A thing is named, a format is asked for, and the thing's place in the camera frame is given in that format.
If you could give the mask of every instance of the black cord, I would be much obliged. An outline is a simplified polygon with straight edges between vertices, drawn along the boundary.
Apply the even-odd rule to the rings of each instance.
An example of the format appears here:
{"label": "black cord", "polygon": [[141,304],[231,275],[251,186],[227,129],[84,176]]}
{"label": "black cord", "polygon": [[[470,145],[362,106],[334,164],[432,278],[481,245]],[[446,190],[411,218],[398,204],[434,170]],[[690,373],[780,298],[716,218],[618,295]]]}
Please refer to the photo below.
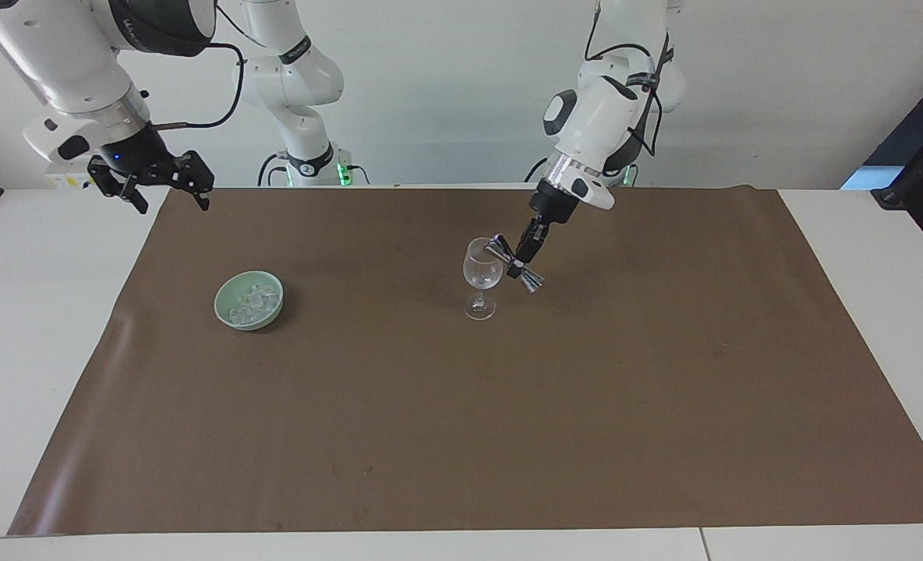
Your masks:
{"label": "black cord", "polygon": [[368,185],[372,185],[372,180],[368,178],[368,170],[366,170],[362,166],[348,166],[347,169],[351,171],[361,170],[361,173],[365,174],[365,181],[368,182]]}
{"label": "black cord", "polygon": [[606,49],[600,51],[600,53],[597,53],[593,55],[592,57],[587,58],[586,60],[600,60],[601,58],[603,58],[603,55],[614,52],[618,49],[634,49],[636,51],[641,51],[642,53],[645,53],[645,56],[647,56],[649,59],[651,59],[652,57],[652,53],[650,53],[649,50],[646,49],[646,47],[643,47],[637,43],[619,43],[617,45],[614,45],[613,47],[607,47]]}
{"label": "black cord", "polygon": [[530,171],[527,171],[527,177],[525,177],[525,182],[530,182],[530,178],[533,177],[534,171],[537,171],[537,169],[543,166],[544,163],[546,163],[547,161],[548,161],[547,157],[543,157],[543,159],[540,159],[539,162],[537,162],[537,164],[534,164],[534,167],[530,169]]}
{"label": "black cord", "polygon": [[652,90],[652,100],[659,107],[659,117],[655,122],[655,131],[652,132],[652,156],[655,156],[655,143],[659,139],[659,128],[662,127],[662,101],[659,99],[659,94],[655,93],[655,90]]}
{"label": "black cord", "polygon": [[593,35],[596,34],[596,24],[600,21],[600,2],[596,3],[593,11],[593,27],[589,30],[589,39],[586,40],[586,49],[583,51],[583,60],[589,60],[589,47],[593,44]]}
{"label": "black cord", "polygon": [[229,49],[236,53],[236,57],[239,60],[240,64],[240,75],[236,81],[236,95],[233,97],[233,105],[230,106],[229,111],[226,111],[226,115],[223,115],[222,118],[219,118],[218,121],[214,123],[166,123],[163,125],[155,125],[157,131],[174,131],[178,129],[212,129],[222,125],[230,117],[233,116],[233,113],[236,111],[236,107],[240,105],[240,95],[243,93],[243,68],[247,65],[247,61],[243,59],[243,51],[240,50],[240,47],[232,45],[230,43],[209,43],[209,49]]}
{"label": "black cord", "polygon": [[649,52],[646,47],[643,47],[637,43],[620,43],[614,45],[613,47],[607,47],[606,49],[600,51],[595,55],[590,56],[589,48],[593,44],[593,35],[596,35],[596,24],[600,21],[600,2],[596,3],[596,10],[593,11],[593,26],[589,30],[589,39],[586,40],[586,50],[583,51],[583,60],[600,60],[603,58],[603,55],[607,53],[612,53],[618,49],[635,49],[636,51],[641,51],[645,53],[645,56],[652,60],[652,53]]}
{"label": "black cord", "polygon": [[233,21],[233,18],[229,17],[229,14],[226,13],[226,10],[222,9],[222,6],[220,6],[219,4],[216,4],[215,9],[217,12],[222,14],[222,17],[226,18],[226,21],[229,22],[229,25],[233,25],[233,29],[240,32],[240,35],[246,37],[247,40],[249,40],[254,45],[257,45],[258,47],[265,47],[265,49],[267,49],[267,46],[265,45],[265,43],[261,43],[257,39],[254,39],[253,37],[248,35],[247,32],[244,31],[244,29],[240,27],[240,25],[237,25],[236,22]]}
{"label": "black cord", "polygon": [[650,148],[650,146],[645,141],[645,139],[642,138],[642,136],[638,134],[638,131],[634,129],[628,129],[628,131],[631,132],[631,138],[636,139],[636,141],[641,143],[642,148],[644,148],[645,151],[649,153],[649,156],[655,157],[655,150],[652,150],[652,148]]}
{"label": "black cord", "polygon": [[264,163],[261,164],[261,171],[258,171],[257,173],[257,187],[264,185],[264,173],[265,171],[268,171],[268,164],[271,164],[271,162],[274,162],[277,159],[279,159],[279,157],[278,153],[276,152],[271,156],[268,156]]}
{"label": "black cord", "polygon": [[271,175],[272,175],[273,173],[275,173],[276,171],[287,171],[287,170],[288,170],[288,168],[284,168],[284,167],[279,166],[279,167],[276,167],[276,168],[272,169],[271,171],[269,171],[269,172],[268,172],[268,187],[272,187],[272,184],[271,184]]}

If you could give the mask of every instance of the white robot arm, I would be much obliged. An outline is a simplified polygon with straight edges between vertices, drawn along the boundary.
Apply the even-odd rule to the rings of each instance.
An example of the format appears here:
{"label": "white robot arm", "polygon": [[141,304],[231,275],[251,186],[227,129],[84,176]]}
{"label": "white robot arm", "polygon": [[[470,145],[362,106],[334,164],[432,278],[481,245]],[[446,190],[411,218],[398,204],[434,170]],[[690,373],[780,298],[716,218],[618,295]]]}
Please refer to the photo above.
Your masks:
{"label": "white robot arm", "polygon": [[212,0],[0,0],[0,45],[49,105],[24,131],[28,143],[51,162],[97,150],[88,171],[98,187],[141,213],[137,185],[183,189],[207,209],[214,175],[193,150],[168,152],[115,56],[197,55],[215,31],[214,8]]}
{"label": "white robot arm", "polygon": [[312,106],[336,102],[344,75],[313,45],[292,0],[241,0],[253,39],[276,56],[251,59],[243,99],[269,114],[285,143],[294,185],[347,185],[350,153],[330,142]]}
{"label": "white robot arm", "polygon": [[530,200],[537,215],[515,252],[502,235],[493,240],[494,252],[507,262],[508,276],[521,278],[529,290],[534,281],[525,265],[541,249],[550,225],[565,224],[580,201],[611,209],[609,188],[623,180],[643,148],[655,155],[654,135],[651,143],[645,141],[650,112],[658,110],[658,132],[663,112],[679,105],[685,86],[683,74],[672,64],[669,34],[683,2],[606,0],[601,10],[597,0],[594,30],[602,18],[627,42],[595,55],[587,44],[577,88],[555,96],[544,115],[544,130],[557,143]]}

